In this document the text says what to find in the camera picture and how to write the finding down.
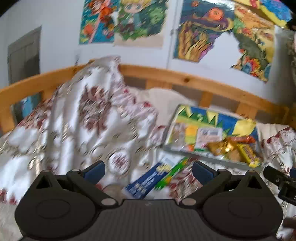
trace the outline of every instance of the gray door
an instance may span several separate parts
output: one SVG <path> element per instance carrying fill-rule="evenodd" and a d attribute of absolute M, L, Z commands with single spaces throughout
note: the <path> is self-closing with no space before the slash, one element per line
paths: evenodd
<path fill-rule="evenodd" d="M 40 33 L 41 27 L 34 29 L 9 45 L 7 61 L 10 84 L 40 73 Z M 15 104 L 14 111 L 17 122 L 20 122 L 23 118 L 22 105 L 20 103 Z"/>

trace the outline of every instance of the bed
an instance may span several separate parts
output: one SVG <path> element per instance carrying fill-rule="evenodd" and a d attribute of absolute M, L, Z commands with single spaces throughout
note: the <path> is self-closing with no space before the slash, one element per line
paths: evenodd
<path fill-rule="evenodd" d="M 87 65 L 33 76 L 0 90 L 4 133 L 0 139 L 0 238 L 2 235 L 4 240 L 17 240 L 20 236 L 13 219 L 14 207 L 1 201 L 17 204 L 44 168 L 64 174 L 72 168 L 84 169 L 98 159 L 107 160 L 107 173 L 97 187 L 116 199 L 124 198 L 122 187 L 157 163 L 164 125 L 179 104 L 208 108 L 214 96 L 220 96 L 237 102 L 232 113 L 235 116 L 255 119 L 259 111 L 266 112 L 278 125 L 258 124 L 260 140 L 275 136 L 290 121 L 288 107 L 235 87 L 185 73 L 119 63 L 118 57 L 90 60 Z M 145 90 L 125 86 L 122 76 L 144 82 Z M 176 85 L 201 91 L 200 100 L 195 102 L 173 91 Z M 16 127 L 11 105 L 39 92 L 44 102 Z M 100 111 L 91 112 L 93 105 Z M 294 159 L 288 156 L 287 160 L 288 167 L 295 166 Z M 231 172 L 243 174 L 234 169 Z M 192 180 L 192 171 L 185 178 L 190 183 L 179 198 L 194 191 L 192 187 L 199 187 Z M 153 198 L 172 198 L 173 194 L 164 188 Z M 284 202 L 281 205 L 285 215 L 296 214 L 293 206 Z M 290 233 L 281 229 L 278 237 L 286 238 Z"/>

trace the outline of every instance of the wooden headboard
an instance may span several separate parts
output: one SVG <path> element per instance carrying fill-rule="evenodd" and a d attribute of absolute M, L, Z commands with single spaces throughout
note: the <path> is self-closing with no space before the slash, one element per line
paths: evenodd
<path fill-rule="evenodd" d="M 1 89 L 0 125 L 3 133 L 9 132 L 15 127 L 15 122 L 11 114 L 11 105 L 39 92 L 42 93 L 42 100 L 50 98 L 56 87 L 71 80 L 75 73 L 85 66 L 72 66 L 39 74 Z M 287 122 L 288 107 L 271 103 L 249 92 L 207 78 L 166 69 L 126 64 L 120 65 L 120 71 L 125 77 L 145 79 L 146 89 L 153 87 L 172 89 L 173 85 L 181 85 L 200 90 L 202 91 L 202 97 L 199 102 L 201 107 L 209 107 L 213 96 L 217 95 L 239 102 L 235 112 L 241 116 L 254 119 L 258 111 L 263 111 L 274 117 L 274 123 L 286 124 Z"/>

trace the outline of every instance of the green package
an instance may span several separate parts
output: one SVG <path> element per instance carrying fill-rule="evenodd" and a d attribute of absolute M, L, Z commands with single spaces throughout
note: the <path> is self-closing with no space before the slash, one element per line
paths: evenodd
<path fill-rule="evenodd" d="M 173 179 L 174 176 L 176 176 L 180 170 L 183 169 L 183 167 L 186 165 L 188 161 L 188 157 L 184 157 L 181 161 L 178 162 L 177 165 L 173 167 L 173 169 L 163 178 L 160 182 L 158 182 L 155 186 L 155 190 L 161 190 L 165 186 L 167 186 L 170 181 Z"/>

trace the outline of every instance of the white wall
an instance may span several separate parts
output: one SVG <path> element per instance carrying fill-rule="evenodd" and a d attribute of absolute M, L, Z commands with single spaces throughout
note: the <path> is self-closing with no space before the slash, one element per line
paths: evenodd
<path fill-rule="evenodd" d="M 42 25 L 41 72 L 73 65 L 77 53 L 81 55 L 80 63 L 87 63 L 89 59 L 105 55 L 120 55 L 123 63 L 158 68 L 169 67 L 172 70 L 208 77 L 275 103 L 291 104 L 295 100 L 295 86 L 292 83 L 290 60 L 285 46 L 286 37 L 281 30 L 276 35 L 276 51 L 271 77 L 265 84 L 243 72 L 229 68 L 235 64 L 240 55 L 237 54 L 236 49 L 229 52 L 227 48 L 219 47 L 225 44 L 237 45 L 234 38 L 227 33 L 216 39 L 215 48 L 198 64 L 172 59 L 176 34 L 171 37 L 170 31 L 178 27 L 182 1 L 169 1 L 162 49 L 114 47 L 107 43 L 78 45 L 83 3 L 84 0 L 21 0 L 0 18 L 0 88 L 8 83 L 8 45 Z"/>

